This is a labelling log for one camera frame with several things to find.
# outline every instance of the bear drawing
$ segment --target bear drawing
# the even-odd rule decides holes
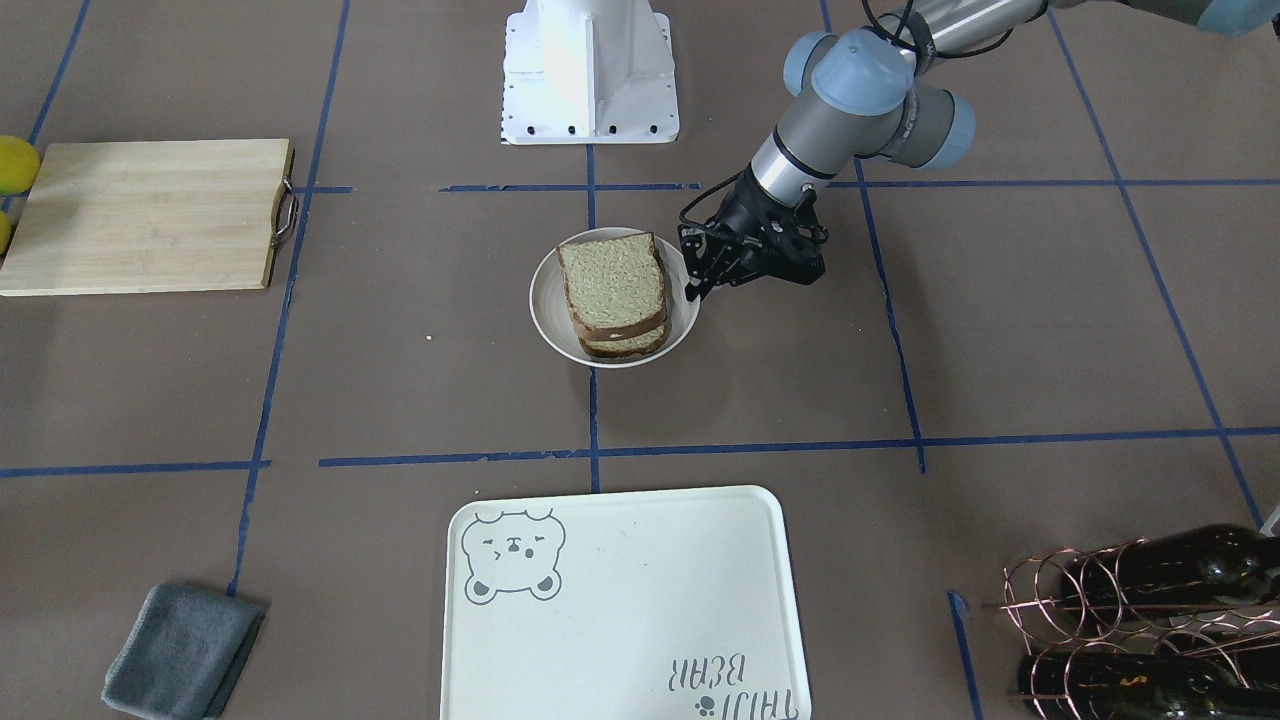
[[[529,511],[503,512],[497,520],[476,515],[462,530],[462,552],[467,556],[467,600],[486,605],[500,592],[529,591],[538,600],[550,600],[559,592],[556,570],[564,547],[564,525],[548,511],[534,518]]]

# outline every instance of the folded cloth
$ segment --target folded cloth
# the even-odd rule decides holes
[[[151,588],[102,701],[147,720],[219,717],[262,624],[261,607],[200,588]]]

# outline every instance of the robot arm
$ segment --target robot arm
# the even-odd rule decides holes
[[[800,284],[822,277],[827,231],[814,201],[854,158],[942,169],[968,151],[973,109],[922,83],[940,60],[998,47],[1019,24],[1050,8],[1085,0],[910,0],[842,37],[809,33],[787,55],[783,79],[795,96],[751,163],[680,213],[687,300],[719,284],[764,275]],[[1242,35],[1272,18],[1280,0],[1115,0],[1201,29]],[[687,215],[732,184],[705,223]]]

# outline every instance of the bread slice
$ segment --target bread slice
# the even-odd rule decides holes
[[[667,282],[653,233],[562,245],[556,254],[579,338],[634,340],[664,325]]]
[[[662,343],[667,342],[667,323],[663,323],[643,336],[637,336],[631,340],[603,340],[593,342],[579,338],[577,342],[582,346],[582,350],[593,357],[609,360],[640,357],[654,352],[662,347]]]

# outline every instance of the yellow fruit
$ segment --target yellow fruit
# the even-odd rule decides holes
[[[0,135],[0,195],[18,195],[31,190],[40,170],[40,152],[29,142],[12,135]]]
[[[9,223],[9,215],[0,213],[0,255],[9,250],[10,234],[13,234],[13,225]]]

